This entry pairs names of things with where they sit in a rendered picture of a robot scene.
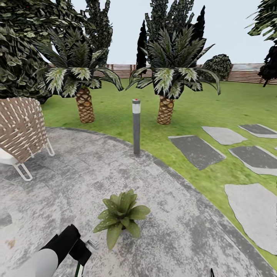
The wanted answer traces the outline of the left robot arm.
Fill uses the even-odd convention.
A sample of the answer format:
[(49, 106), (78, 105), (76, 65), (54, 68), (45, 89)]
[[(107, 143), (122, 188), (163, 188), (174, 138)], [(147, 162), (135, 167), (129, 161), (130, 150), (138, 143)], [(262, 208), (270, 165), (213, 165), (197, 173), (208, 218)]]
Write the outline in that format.
[(40, 251), (5, 277), (52, 277), (68, 254), (85, 266), (92, 255), (88, 244), (95, 250), (100, 248), (99, 240), (92, 234), (81, 240), (78, 229), (68, 225), (60, 236), (55, 234)]

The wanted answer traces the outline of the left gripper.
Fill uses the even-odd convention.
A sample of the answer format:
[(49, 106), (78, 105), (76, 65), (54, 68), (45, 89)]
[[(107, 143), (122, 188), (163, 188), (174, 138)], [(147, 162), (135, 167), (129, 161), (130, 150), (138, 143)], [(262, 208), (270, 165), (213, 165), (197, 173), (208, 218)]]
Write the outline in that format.
[(92, 255), (89, 248), (87, 248), (83, 241), (81, 241), (81, 246), (78, 251), (74, 254), (69, 254), (74, 260), (77, 260), (82, 266), (86, 265), (86, 262)]

